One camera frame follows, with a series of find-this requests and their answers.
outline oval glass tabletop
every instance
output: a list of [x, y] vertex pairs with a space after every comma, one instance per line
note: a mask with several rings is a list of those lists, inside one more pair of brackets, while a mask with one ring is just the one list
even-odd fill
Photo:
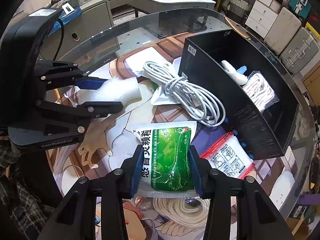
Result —
[[[292, 77], [279, 60], [247, 30], [215, 11], [189, 8], [164, 11], [139, 17], [97, 33], [68, 52], [60, 61], [76, 62], [84, 75], [110, 79], [133, 76], [126, 59], [139, 51], [153, 47], [166, 60], [173, 62], [182, 55], [186, 37], [203, 32], [234, 29], [250, 40], [285, 79], [296, 95], [300, 109], [292, 142], [284, 157], [254, 161], [250, 173], [270, 196], [282, 216], [287, 218], [306, 179], [310, 165], [315, 128], [311, 111]], [[119, 168], [124, 159], [132, 156], [139, 141], [131, 133], [131, 125], [152, 122], [177, 122], [191, 120], [180, 105], [153, 106], [150, 99], [154, 84], [138, 78], [142, 95], [119, 114], [94, 120], [82, 143], [48, 151], [50, 165], [59, 189], [63, 194], [80, 176], [95, 179]], [[58, 95], [57, 102], [76, 106], [90, 98], [90, 90], [72, 86], [65, 94]], [[225, 131], [221, 127], [208, 128], [198, 123], [191, 144], [199, 154], [206, 151]], [[154, 209], [137, 206], [136, 202], [124, 202], [128, 219], [128, 234], [137, 239], [200, 239], [201, 228], [186, 228], [157, 213]], [[236, 236], [236, 200], [231, 199], [231, 236]], [[97, 203], [99, 216], [100, 204]]]

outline yellow object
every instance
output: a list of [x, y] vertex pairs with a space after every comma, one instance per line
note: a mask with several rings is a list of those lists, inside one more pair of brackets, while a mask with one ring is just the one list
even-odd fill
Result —
[[307, 22], [306, 27], [320, 40], [320, 34]]

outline green medicine packet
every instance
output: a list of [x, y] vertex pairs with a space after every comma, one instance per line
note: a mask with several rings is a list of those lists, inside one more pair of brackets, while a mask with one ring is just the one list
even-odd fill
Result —
[[141, 131], [145, 151], [141, 179], [150, 180], [150, 185], [155, 190], [194, 189], [188, 161], [190, 137], [191, 129], [188, 127]]

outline coiled white cable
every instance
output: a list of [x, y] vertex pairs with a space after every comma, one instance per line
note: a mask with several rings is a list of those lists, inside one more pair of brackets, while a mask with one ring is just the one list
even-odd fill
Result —
[[[208, 90], [188, 82], [185, 77], [180, 77], [165, 65], [153, 61], [147, 61], [144, 64], [144, 72], [152, 81], [163, 84], [165, 95], [173, 96], [193, 119], [209, 127], [218, 126], [224, 121], [226, 111], [223, 104]], [[221, 119], [218, 105], [222, 109]]]
[[172, 221], [185, 227], [203, 227], [206, 225], [210, 199], [196, 198], [201, 205], [193, 207], [185, 203], [184, 198], [154, 198], [155, 210]]
[[269, 83], [260, 73], [252, 75], [242, 89], [259, 111], [264, 110], [267, 103], [269, 103], [276, 95]]

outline plaid fabric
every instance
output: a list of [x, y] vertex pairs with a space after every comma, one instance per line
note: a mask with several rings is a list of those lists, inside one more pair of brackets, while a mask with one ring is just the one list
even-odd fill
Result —
[[53, 208], [42, 205], [40, 199], [28, 191], [15, 165], [10, 167], [10, 178], [3, 174], [19, 157], [18, 151], [12, 151], [10, 141], [0, 141], [0, 199], [20, 233], [26, 239], [36, 240]]

